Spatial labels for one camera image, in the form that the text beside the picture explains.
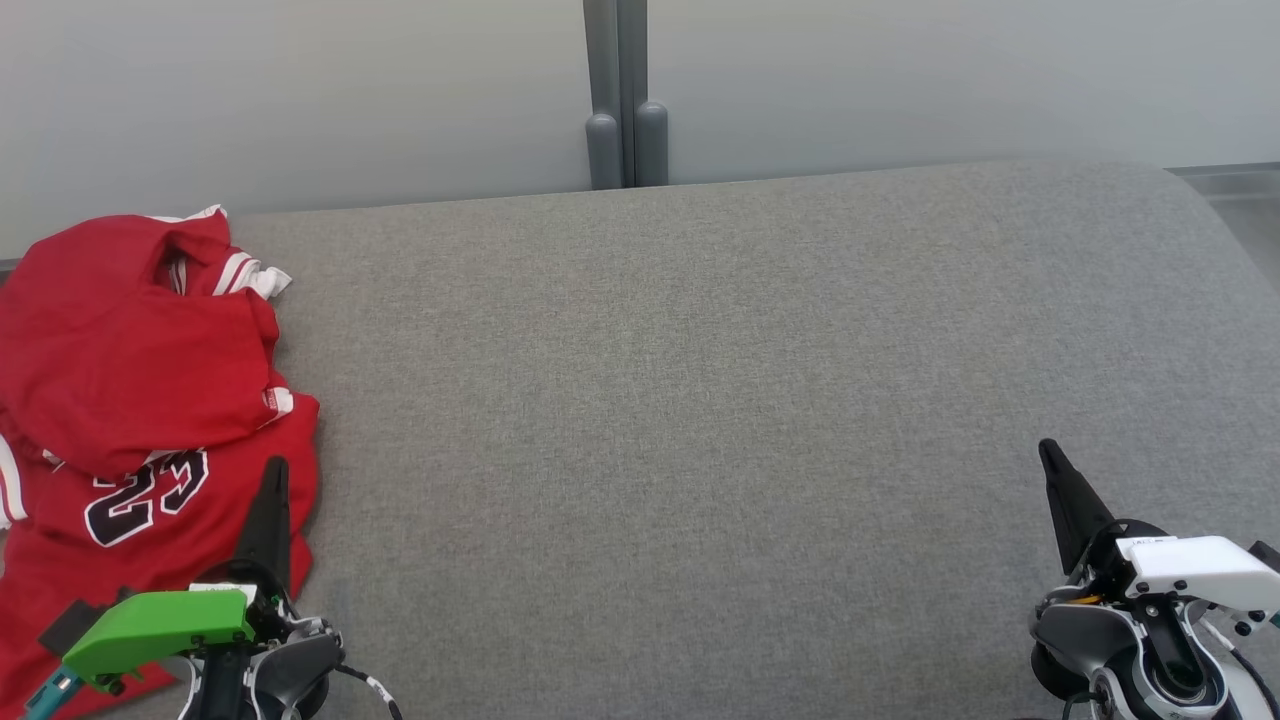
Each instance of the gray cushion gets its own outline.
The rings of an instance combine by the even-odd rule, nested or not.
[[[297,278],[279,363],[323,405],[300,605],[406,717],[1056,716],[1028,665],[1060,580],[1043,436],[1117,514],[1280,541],[1280,305],[1161,170],[233,231]],[[1277,676],[1275,638],[1245,650]],[[385,708],[335,679],[321,716]]]

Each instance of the red jersey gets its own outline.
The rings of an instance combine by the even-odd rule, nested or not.
[[[24,446],[104,479],[244,438],[292,407],[265,300],[288,282],[216,206],[63,231],[0,286],[0,406]]]
[[[116,480],[31,459],[0,437],[0,518],[14,521],[0,577],[0,717],[20,717],[23,703],[58,669],[60,660],[37,638],[73,601],[110,605],[120,588],[184,589],[230,560],[273,455],[289,462],[297,594],[311,568],[301,529],[316,497],[319,404],[301,393],[293,398],[293,413],[248,438],[152,460]],[[124,698],[172,680],[157,666],[142,675],[142,682],[125,678]],[[119,701],[82,692],[59,716]]]

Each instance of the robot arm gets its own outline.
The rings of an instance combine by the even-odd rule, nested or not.
[[[119,694],[125,675],[156,661],[191,675],[179,720],[305,720],[324,703],[335,670],[378,691],[399,720],[378,680],[343,665],[342,634],[293,610],[288,483],[288,465],[273,457],[234,559],[206,573],[210,582],[64,612],[41,638],[63,666],[27,702],[27,720],[51,717],[86,685]]]
[[[1242,667],[1219,664],[1194,632],[1211,609],[1230,614],[1240,635],[1280,624],[1276,553],[1117,520],[1056,442],[1039,452],[1069,583],[1032,618],[1032,666],[1046,689],[1088,697],[1105,720],[1280,720],[1252,665],[1234,647]]]

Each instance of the white wall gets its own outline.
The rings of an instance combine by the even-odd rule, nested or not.
[[[1280,159],[1275,0],[649,4],[672,182],[1089,154]]]
[[[4,0],[0,259],[110,213],[588,190],[581,0]]]

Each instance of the green plastic part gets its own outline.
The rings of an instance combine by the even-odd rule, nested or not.
[[[134,673],[147,662],[195,650],[253,637],[244,619],[247,598],[238,589],[148,592],[106,611],[63,656],[86,683],[100,675]]]

